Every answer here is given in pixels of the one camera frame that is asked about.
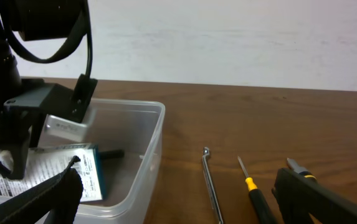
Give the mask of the white blue screwdriver bit box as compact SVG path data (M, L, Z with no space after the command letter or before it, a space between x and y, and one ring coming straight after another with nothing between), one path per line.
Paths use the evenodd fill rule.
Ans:
M83 184L80 201L102 200L105 184L98 146L84 143L30 149L23 179L9 180L0 174L0 196L15 197L37 186L61 173L74 156L80 159L72 166L80 175Z

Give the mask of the slim black yellow screwdriver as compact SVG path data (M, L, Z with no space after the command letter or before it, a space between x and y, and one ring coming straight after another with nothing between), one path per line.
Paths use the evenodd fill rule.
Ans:
M262 191L255 184L253 178L248 174L247 169L245 168L242 159L237 156L241 169L245 175L245 182L247 184L247 189L249 192L249 198L252 202L253 208L259 219L260 224L277 224L275 219Z

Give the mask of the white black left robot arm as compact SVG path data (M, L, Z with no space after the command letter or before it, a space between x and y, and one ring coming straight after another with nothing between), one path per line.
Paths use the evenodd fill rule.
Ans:
M86 69L74 88L22 78L17 59L48 64L61 61L87 43ZM39 142L45 118L81 123L97 80L90 11L86 0L0 1L0 174L23 178L28 150Z

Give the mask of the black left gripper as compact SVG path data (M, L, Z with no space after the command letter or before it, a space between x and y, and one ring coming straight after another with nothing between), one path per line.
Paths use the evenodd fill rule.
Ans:
M24 177L28 149L39 142L45 117L84 120L98 80L81 74L74 89L43 79L23 79L24 91L0 105L0 174Z

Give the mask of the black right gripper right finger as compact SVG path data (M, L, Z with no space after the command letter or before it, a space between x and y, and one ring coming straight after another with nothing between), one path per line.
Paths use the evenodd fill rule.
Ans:
M272 192L285 223L357 223L357 204L288 168L278 170Z

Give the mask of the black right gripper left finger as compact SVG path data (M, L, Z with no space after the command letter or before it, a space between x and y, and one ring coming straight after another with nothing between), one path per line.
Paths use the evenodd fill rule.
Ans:
M73 165L74 156L59 174L0 204L0 224L73 223L83 193L83 184Z

